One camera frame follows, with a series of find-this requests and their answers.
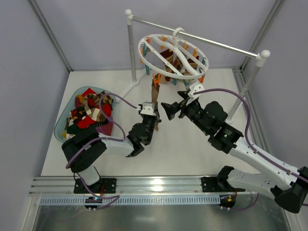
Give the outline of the beige patchwork argyle sock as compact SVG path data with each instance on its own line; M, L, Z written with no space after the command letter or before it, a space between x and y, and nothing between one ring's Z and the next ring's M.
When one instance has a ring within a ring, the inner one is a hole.
M173 51L170 49L166 49L163 52L160 53L169 63L171 63L178 71L180 71L184 76L189 76L190 72L186 69L183 70L184 66L181 62L180 58L176 57L174 58ZM178 82L182 82L185 86L188 86L191 84L193 79L176 79L171 78L165 75L161 74L160 83L166 84L166 83L172 83L173 85L176 85Z

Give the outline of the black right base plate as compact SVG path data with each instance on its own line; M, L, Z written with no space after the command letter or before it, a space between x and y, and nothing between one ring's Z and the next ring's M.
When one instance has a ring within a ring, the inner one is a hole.
M204 193L245 192L245 189L234 188L226 180L218 179L217 177L202 177L201 186Z

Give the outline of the white round clip hanger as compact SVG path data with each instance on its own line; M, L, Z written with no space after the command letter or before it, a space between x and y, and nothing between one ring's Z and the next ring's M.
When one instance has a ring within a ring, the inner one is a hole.
M159 77L204 82L209 68L208 57L197 46L183 39L184 29L178 27L172 35L150 34L138 44L140 62Z

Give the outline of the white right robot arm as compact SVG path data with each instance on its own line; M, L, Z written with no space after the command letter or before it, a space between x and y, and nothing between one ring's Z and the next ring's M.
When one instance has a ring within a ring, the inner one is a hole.
M247 133L242 133L226 123L228 114L213 101L202 107L198 99L192 99L187 91L179 91L183 98L179 103L162 103L169 120L179 113L187 117L205 135L218 151L243 160L259 171L249 174L224 166L216 176L219 189L247 190L273 199L277 205L291 213L299 213L308 194L308 169L296 168L252 144Z

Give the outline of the red sock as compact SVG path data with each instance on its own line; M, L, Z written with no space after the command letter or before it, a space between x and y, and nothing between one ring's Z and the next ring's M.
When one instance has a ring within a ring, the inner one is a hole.
M80 122L77 123L77 126L80 129L86 129L87 127L89 127L92 124L95 124L96 121L93 120L91 117L89 117L88 115L86 117L84 117Z

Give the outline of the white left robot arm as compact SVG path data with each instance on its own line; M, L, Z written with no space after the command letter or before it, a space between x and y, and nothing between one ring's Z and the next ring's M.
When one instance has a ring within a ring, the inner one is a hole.
M101 180L93 163L103 154L117 154L123 157L136 157L152 141L154 130L160 120L159 114L141 115L142 122L133 125L122 140L111 136L101 136L96 128L87 128L62 144L67 165L78 174L87 186Z

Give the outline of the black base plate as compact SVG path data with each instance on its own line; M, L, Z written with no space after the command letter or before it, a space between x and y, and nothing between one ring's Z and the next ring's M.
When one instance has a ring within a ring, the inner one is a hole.
M202 177L201 186L204 193L245 192L245 189L234 188L226 180L218 179L217 177Z
M106 193L114 194L116 192L116 178L101 178L98 182L90 186L87 185L87 187L97 195ZM80 178L75 179L74 193L89 193Z

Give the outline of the brown yellow argyle sock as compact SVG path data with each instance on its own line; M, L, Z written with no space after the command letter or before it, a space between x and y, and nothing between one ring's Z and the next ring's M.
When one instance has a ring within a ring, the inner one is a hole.
M114 103L114 99L110 96L110 95L104 95L102 98L102 102L101 104L108 104L110 106L112 106L112 104Z

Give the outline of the aluminium mounting rail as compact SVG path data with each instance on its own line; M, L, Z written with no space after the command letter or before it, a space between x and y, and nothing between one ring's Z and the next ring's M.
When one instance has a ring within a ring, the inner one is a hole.
M204 176L105 176L103 178L116 178L116 192L114 194L147 194L204 193L201 186L202 177ZM31 196L71 195L74 194L75 179L78 178L79 177L37 177L34 178L32 182L29 194ZM254 193L263 193L265 190L271 189L274 186L278 186L280 189L288 189L290 187L285 181L276 183L273 178L261 174L254 175L244 172L236 173L229 184L234 188L245 189L245 192ZM88 192L92 192L88 187L86 187L86 189Z

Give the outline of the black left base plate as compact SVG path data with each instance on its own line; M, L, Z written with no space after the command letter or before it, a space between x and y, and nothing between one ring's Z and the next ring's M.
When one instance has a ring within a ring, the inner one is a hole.
M87 187L97 195L106 193L114 194L116 192L116 178L101 178L98 182L90 186L87 185ZM80 178L75 179L74 193L89 193Z

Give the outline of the brown striped sock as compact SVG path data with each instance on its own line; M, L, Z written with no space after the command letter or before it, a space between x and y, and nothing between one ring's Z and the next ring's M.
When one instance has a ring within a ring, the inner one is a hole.
M105 122L106 118L101 113L99 108L99 100L102 95L104 95L105 92L102 91L99 94L87 94L83 99L84 109L86 114L91 117L96 122Z

